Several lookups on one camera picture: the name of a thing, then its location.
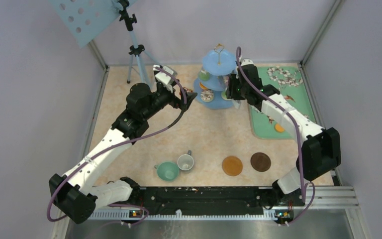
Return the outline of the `orange glazed donut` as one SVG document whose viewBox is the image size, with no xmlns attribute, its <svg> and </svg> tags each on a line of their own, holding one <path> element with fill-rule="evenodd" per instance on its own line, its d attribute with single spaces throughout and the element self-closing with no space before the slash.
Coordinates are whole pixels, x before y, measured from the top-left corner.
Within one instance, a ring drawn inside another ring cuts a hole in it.
<svg viewBox="0 0 382 239">
<path fill-rule="evenodd" d="M 199 87 L 202 89 L 202 90 L 207 90 L 208 88 L 206 86 L 204 86 L 201 82 L 199 82 Z"/>
</svg>

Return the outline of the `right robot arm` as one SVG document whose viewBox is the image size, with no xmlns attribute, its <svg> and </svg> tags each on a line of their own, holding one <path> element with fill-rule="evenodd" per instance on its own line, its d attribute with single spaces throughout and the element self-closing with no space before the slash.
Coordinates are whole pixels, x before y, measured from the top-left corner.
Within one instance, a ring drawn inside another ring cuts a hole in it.
<svg viewBox="0 0 382 239">
<path fill-rule="evenodd" d="M 245 100 L 252 108 L 276 121 L 297 143 L 296 165 L 273 183 L 272 200 L 285 205 L 292 192 L 306 195 L 309 182 L 341 164 L 340 134 L 309 120 L 293 107 L 272 85 L 263 85 L 254 64 L 237 67 L 230 74 L 226 90 L 228 99 Z"/>
</svg>

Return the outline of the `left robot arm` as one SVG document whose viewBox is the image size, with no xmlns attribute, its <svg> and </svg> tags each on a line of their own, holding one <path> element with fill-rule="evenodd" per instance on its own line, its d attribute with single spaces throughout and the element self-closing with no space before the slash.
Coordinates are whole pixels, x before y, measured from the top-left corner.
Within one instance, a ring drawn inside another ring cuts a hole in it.
<svg viewBox="0 0 382 239">
<path fill-rule="evenodd" d="M 135 142 L 156 135 L 155 132 L 144 134 L 149 127 L 148 119 L 167 105 L 181 109 L 173 123 L 158 131 L 162 133 L 181 119 L 196 97 L 197 93 L 187 91 L 177 97 L 175 90 L 167 89 L 162 83 L 157 83 L 154 92 L 145 83 L 133 85 L 126 97 L 126 109 L 98 145 L 64 175 L 54 174 L 50 178 L 51 199 L 47 206 L 47 219 L 57 221 L 50 215 L 52 206 L 56 206 L 76 224 L 81 224 L 101 207 L 116 202 L 124 202 L 128 206 L 137 204 L 140 198 L 137 190 L 139 185 L 132 179 L 122 177 L 101 186 L 95 186 L 95 181 Z"/>
</svg>

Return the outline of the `green dome cake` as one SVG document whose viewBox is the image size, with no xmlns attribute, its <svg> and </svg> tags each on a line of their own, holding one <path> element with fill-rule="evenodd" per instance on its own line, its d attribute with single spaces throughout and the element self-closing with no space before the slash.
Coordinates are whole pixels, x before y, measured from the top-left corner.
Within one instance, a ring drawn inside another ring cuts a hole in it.
<svg viewBox="0 0 382 239">
<path fill-rule="evenodd" d="M 208 81 L 211 77 L 211 74 L 209 72 L 207 72 L 206 70 L 201 69 L 198 73 L 198 77 L 202 81 Z"/>
</svg>

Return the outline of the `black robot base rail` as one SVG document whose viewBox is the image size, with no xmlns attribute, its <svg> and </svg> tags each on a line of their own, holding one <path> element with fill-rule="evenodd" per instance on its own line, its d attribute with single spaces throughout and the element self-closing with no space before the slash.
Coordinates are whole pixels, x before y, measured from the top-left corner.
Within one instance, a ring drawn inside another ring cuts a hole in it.
<svg viewBox="0 0 382 239">
<path fill-rule="evenodd" d="M 252 216 L 273 208 L 304 206 L 301 191 L 283 194 L 259 186 L 135 187 L 129 205 L 141 206 L 152 216 Z"/>
</svg>

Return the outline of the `white chocolate drizzle donut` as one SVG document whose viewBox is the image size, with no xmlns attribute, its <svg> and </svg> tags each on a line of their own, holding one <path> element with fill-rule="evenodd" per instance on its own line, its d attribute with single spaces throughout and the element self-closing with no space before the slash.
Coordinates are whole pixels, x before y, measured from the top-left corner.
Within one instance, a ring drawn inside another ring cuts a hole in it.
<svg viewBox="0 0 382 239">
<path fill-rule="evenodd" d="M 211 102 L 214 99 L 214 91 L 211 89 L 202 90 L 200 93 L 200 98 L 203 102 Z"/>
</svg>

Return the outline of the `blue three-tier cake stand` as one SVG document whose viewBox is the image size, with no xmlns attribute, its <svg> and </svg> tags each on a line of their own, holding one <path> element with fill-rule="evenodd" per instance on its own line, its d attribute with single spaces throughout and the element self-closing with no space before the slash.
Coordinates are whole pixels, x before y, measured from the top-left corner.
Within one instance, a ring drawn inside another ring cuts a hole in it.
<svg viewBox="0 0 382 239">
<path fill-rule="evenodd" d="M 230 100 L 226 97 L 228 76 L 231 73 L 236 73 L 235 55 L 229 52 L 223 44 L 219 43 L 203 57 L 201 69 L 209 72 L 211 77 L 208 81 L 202 81 L 198 76 L 194 80 L 193 86 L 198 94 L 197 100 L 211 110 L 228 109 L 231 107 L 239 109 L 241 106 L 239 101 Z M 202 89 L 199 87 L 199 82 L 214 91 L 213 101 L 206 103 L 201 100 L 200 93 Z"/>
</svg>

